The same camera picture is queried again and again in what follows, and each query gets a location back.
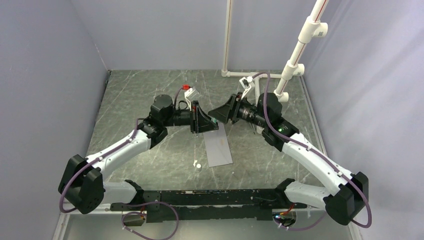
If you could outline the grey envelope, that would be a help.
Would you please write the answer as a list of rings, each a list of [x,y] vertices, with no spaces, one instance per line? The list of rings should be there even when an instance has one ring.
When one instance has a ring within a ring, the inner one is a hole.
[[[218,123],[218,130],[203,134],[208,166],[219,167],[233,164],[233,158],[225,131],[225,125]]]

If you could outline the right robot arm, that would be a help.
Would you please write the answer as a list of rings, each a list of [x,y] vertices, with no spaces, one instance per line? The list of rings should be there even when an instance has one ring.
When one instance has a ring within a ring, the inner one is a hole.
[[[284,180],[275,189],[275,200],[280,207],[304,204],[324,210],[343,226],[349,223],[362,228],[371,226],[368,177],[360,171],[352,173],[313,146],[297,127],[283,118],[282,105],[273,93],[262,93],[257,104],[248,102],[240,92],[232,94],[208,115],[223,124],[244,120],[261,127],[261,135],[270,146],[296,160],[321,182],[322,186],[318,187],[291,178]]]

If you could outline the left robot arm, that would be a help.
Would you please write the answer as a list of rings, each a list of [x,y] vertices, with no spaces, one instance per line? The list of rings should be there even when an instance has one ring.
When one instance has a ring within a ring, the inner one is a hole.
[[[219,129],[197,100],[191,101],[186,109],[179,109],[169,95],[157,96],[148,116],[138,118],[134,129],[124,138],[97,153],[86,157],[76,154],[68,160],[58,186],[60,211],[88,214],[102,204],[139,209],[146,202],[141,186],[132,180],[105,179],[132,158],[157,146],[168,135],[168,127],[180,126],[188,126],[193,134]]]

